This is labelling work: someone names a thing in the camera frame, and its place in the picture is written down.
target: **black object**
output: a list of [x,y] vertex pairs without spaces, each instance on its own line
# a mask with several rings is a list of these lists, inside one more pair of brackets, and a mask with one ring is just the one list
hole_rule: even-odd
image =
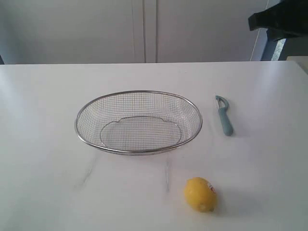
[[248,18],[249,29],[268,28],[271,41],[308,36],[308,0],[285,0]]

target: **peeler handle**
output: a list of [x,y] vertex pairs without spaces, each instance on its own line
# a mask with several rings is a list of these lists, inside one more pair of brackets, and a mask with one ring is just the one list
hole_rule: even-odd
[[219,114],[219,117],[220,117],[223,132],[225,133],[226,136],[230,136],[230,135],[233,134],[233,127],[230,123],[230,120],[229,120],[226,112],[227,111],[226,111],[225,108],[219,108],[218,109],[218,114]]

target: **vegetable peeler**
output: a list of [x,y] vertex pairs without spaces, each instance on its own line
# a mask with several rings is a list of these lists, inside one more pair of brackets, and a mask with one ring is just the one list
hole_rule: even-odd
[[226,136],[230,136],[233,134],[233,127],[227,116],[227,109],[229,108],[229,103],[225,98],[222,98],[221,96],[217,95],[215,96],[215,98],[219,106],[218,114],[220,117],[223,133],[225,133]]

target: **cabinet door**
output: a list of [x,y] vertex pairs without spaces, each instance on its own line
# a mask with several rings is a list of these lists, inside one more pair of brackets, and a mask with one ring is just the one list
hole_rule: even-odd
[[157,0],[156,61],[260,60],[266,34],[249,31],[248,17],[269,1]]
[[142,0],[0,0],[0,6],[18,46],[15,63],[144,62]]

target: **metal frame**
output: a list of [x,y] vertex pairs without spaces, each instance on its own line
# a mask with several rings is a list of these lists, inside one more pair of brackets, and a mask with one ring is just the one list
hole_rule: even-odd
[[[100,147],[98,145],[95,145],[93,143],[90,143],[88,141],[86,141],[82,136],[81,134],[79,133],[78,129],[77,129],[77,123],[78,123],[78,119],[81,115],[81,113],[83,112],[83,110],[85,108],[87,108],[90,104],[92,104],[93,102],[97,101],[97,100],[100,100],[100,99],[103,99],[103,98],[107,98],[107,97],[110,97],[110,96],[115,96],[115,95],[119,95],[119,94],[126,94],[126,93],[142,93],[142,92],[146,92],[146,93],[155,93],[155,94],[164,94],[164,95],[171,95],[171,96],[174,96],[174,97],[177,97],[177,98],[180,98],[180,99],[183,99],[185,100],[187,103],[189,103],[191,106],[193,106],[193,108],[196,110],[196,112],[198,113],[198,116],[200,118],[200,126],[198,128],[198,130],[195,132],[195,134],[189,138],[188,140],[184,141],[184,142],[181,142],[181,143],[178,143],[178,144],[175,144],[175,145],[171,145],[171,146],[167,146],[167,147],[163,147],[163,148],[158,148],[158,149],[150,149],[150,150],[141,150],[141,151],[123,151],[123,150],[116,150],[116,149],[111,149],[111,148],[104,148],[104,147]],[[106,151],[106,152],[111,152],[111,153],[115,153],[115,154],[119,154],[119,155],[150,155],[150,154],[157,154],[157,153],[161,153],[161,152],[164,152],[164,151],[167,151],[167,150],[171,150],[171,149],[174,149],[174,148],[177,148],[177,147],[180,147],[190,141],[192,141],[200,132],[201,128],[202,128],[202,124],[203,124],[203,119],[202,119],[202,115],[199,111],[199,109],[197,108],[197,106],[192,103],[191,101],[189,101],[188,99],[182,97],[182,96],[179,96],[179,95],[176,95],[176,94],[172,94],[172,93],[168,93],[168,92],[163,92],[163,91],[155,91],[155,90],[129,90],[129,91],[121,91],[121,92],[116,92],[116,93],[112,93],[112,94],[108,94],[108,95],[104,95],[104,96],[101,96],[101,97],[98,97],[90,102],[88,102],[86,105],[84,105],[80,111],[78,112],[77,114],[77,117],[75,119],[75,132],[76,134],[78,135],[78,137],[84,141],[86,144],[92,146],[92,147],[95,147],[95,148],[98,148],[100,150],[103,150],[103,151]]]

